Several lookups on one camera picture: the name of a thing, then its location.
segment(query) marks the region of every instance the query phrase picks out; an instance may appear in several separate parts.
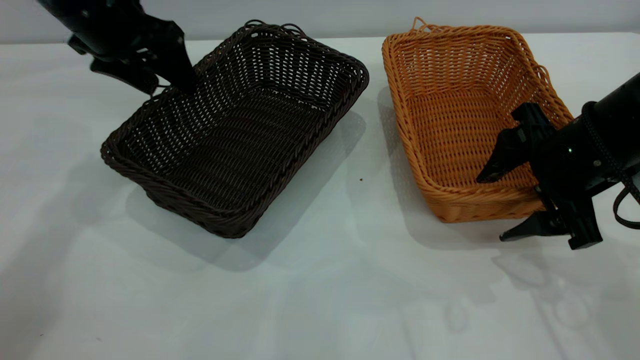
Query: white table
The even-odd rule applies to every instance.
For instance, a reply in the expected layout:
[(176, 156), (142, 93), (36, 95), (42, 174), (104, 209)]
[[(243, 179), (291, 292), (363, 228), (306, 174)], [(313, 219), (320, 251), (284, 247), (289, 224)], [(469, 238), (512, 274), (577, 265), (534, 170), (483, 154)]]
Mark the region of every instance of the white table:
[[(574, 115), (640, 71), (636, 34), (525, 37)], [(497, 241), (518, 221), (441, 224), (396, 133), (383, 39), (322, 41), (371, 84), (237, 241), (103, 164), (144, 94), (63, 44), (0, 46), (0, 358), (637, 359), (640, 233), (614, 220), (620, 185), (595, 199), (606, 241), (587, 250)]]

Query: black cable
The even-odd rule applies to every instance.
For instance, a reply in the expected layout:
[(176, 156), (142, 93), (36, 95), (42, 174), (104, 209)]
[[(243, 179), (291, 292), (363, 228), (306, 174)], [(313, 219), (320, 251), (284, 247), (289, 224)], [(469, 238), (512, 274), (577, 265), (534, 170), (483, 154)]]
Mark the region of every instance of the black cable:
[(613, 213), (616, 217), (616, 220), (620, 224), (626, 227), (629, 227), (631, 229), (640, 230), (640, 222), (625, 220), (618, 215), (618, 208), (620, 207), (622, 200), (625, 197), (627, 197), (627, 195), (631, 194), (631, 196), (635, 198), (638, 204), (640, 204), (640, 190), (634, 184), (633, 179), (625, 172), (622, 166), (620, 166), (618, 161), (611, 154), (611, 152), (609, 151), (609, 148), (607, 148), (606, 144), (604, 144), (604, 142), (602, 141), (602, 138), (600, 137), (600, 134), (598, 134), (598, 131), (595, 129), (595, 126), (591, 122), (591, 118), (589, 114), (591, 113), (591, 110), (593, 109), (594, 104), (595, 102), (588, 102), (587, 104), (584, 105), (584, 109), (582, 111), (582, 116), (581, 116), (582, 121), (584, 122), (584, 127), (587, 129), (587, 132), (589, 133), (589, 137), (591, 138), (591, 142), (593, 143), (594, 148), (596, 149), (596, 152), (600, 155), (600, 157), (602, 157), (606, 161), (609, 167), (615, 171), (620, 182), (625, 185), (625, 189), (622, 190), (622, 192), (618, 195), (618, 197), (613, 203)]

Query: wicker basket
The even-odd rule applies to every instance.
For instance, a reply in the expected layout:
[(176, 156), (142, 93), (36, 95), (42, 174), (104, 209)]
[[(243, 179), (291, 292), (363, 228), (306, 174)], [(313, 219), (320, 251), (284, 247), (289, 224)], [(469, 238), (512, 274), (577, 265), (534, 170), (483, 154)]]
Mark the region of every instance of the wicker basket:
[(369, 83), (358, 60), (287, 24), (253, 20), (102, 145), (102, 158), (164, 209), (245, 235)]
[(416, 18), (409, 32), (387, 37), (382, 52), (404, 150), (440, 220), (522, 218), (541, 208), (529, 164), (497, 183), (476, 183), (523, 102), (538, 103), (558, 128), (573, 120), (519, 33)]

